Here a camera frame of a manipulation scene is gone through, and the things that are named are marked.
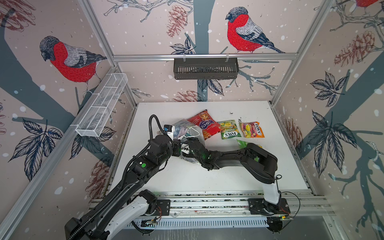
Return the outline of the colourful paper gift bag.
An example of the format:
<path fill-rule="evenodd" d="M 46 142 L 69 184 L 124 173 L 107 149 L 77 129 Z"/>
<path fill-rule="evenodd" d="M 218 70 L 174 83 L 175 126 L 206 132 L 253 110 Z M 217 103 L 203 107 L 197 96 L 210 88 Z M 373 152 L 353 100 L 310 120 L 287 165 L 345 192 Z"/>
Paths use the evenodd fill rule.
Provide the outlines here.
<path fill-rule="evenodd" d="M 181 155 L 179 158 L 193 164 L 198 163 L 198 160 L 188 157 L 190 153 L 188 141 L 198 140 L 201 144 L 204 144 L 205 140 L 201 128 L 185 119 L 178 121 L 173 126 L 173 139 L 181 142 Z"/>

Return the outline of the red cookie snack packet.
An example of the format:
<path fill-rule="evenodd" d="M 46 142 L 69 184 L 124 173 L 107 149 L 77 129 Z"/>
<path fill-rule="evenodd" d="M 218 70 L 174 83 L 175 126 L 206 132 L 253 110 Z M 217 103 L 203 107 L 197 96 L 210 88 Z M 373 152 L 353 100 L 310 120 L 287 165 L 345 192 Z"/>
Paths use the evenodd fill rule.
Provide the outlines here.
<path fill-rule="evenodd" d="M 188 121 L 202 130 L 204 140 L 211 138 L 222 130 L 220 124 L 210 116 L 208 110 L 204 110 L 196 114 L 195 116 L 189 118 Z"/>

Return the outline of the yellow green candy bag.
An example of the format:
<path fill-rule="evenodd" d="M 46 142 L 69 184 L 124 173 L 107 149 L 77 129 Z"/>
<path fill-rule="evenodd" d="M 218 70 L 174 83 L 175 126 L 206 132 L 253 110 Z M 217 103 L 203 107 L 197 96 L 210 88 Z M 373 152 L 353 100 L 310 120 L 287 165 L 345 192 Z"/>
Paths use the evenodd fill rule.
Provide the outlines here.
<path fill-rule="evenodd" d="M 218 124 L 221 127 L 222 140 L 241 137 L 235 120 L 220 121 Z"/>

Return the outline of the bright green snack bag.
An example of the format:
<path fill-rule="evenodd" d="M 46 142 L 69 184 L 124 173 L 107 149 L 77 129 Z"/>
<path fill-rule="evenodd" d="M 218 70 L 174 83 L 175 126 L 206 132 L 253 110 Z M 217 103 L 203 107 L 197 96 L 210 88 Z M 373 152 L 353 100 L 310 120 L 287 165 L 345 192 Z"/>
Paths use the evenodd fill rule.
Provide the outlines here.
<path fill-rule="evenodd" d="M 250 148 L 250 147 L 255 147 L 255 146 L 262 148 L 262 146 L 260 146 L 260 145 L 246 142 L 246 141 L 242 141 L 242 140 L 237 140 L 237 143 L 238 143 L 239 149 L 245 149 L 245 148 Z"/>

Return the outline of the orange snack packet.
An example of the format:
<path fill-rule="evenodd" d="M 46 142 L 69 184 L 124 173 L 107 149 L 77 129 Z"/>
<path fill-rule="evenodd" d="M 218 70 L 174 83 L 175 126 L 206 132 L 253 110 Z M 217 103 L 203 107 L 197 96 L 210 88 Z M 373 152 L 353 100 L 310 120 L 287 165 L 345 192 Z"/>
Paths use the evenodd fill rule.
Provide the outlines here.
<path fill-rule="evenodd" d="M 245 138 L 264 138 L 265 137 L 259 122 L 245 123 L 245 122 L 239 121 L 239 124 Z"/>

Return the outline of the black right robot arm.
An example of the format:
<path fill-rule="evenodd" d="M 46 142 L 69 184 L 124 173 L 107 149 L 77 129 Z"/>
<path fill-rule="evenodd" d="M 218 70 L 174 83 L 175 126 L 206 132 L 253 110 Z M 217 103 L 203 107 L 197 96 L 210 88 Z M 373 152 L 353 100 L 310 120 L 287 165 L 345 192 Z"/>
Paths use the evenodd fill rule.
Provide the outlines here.
<path fill-rule="evenodd" d="M 225 167 L 243 167 L 262 183 L 266 207 L 277 209 L 281 203 L 281 193 L 276 183 L 278 159 L 256 144 L 248 143 L 240 150 L 220 152 L 209 151 L 197 139 L 192 139 L 182 143 L 181 153 L 187 158 L 195 159 L 209 171 Z"/>

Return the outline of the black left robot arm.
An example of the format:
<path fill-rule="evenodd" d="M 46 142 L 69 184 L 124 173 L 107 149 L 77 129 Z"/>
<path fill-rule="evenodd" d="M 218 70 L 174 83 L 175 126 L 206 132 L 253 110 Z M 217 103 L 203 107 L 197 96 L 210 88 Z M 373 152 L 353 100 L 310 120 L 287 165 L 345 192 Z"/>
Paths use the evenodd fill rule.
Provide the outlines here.
<path fill-rule="evenodd" d="M 80 219 L 72 218 L 65 225 L 67 240 L 111 240 L 134 219 L 153 213 L 157 197 L 141 188 L 160 171 L 172 156 L 180 156 L 181 142 L 168 135 L 158 135 L 134 156 L 123 172 L 120 182 L 109 194 Z"/>

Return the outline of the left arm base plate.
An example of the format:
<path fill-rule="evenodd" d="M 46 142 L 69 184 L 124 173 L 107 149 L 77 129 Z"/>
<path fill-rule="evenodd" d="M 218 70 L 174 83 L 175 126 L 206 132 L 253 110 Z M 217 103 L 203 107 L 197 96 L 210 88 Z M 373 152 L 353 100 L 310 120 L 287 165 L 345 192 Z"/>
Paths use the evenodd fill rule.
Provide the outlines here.
<path fill-rule="evenodd" d="M 170 200 L 157 200 L 153 211 L 151 212 L 151 216 L 169 216 L 171 209 L 171 201 Z"/>

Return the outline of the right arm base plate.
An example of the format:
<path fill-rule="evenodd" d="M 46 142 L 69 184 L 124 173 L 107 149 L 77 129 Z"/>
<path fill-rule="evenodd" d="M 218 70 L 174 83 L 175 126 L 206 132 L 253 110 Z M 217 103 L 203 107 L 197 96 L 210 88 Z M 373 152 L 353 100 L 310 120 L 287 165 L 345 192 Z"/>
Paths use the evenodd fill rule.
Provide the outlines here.
<path fill-rule="evenodd" d="M 248 199 L 248 204 L 251 215 L 280 216 L 291 214 L 287 200 L 284 198 L 280 198 L 276 205 L 267 202 L 265 199 Z"/>

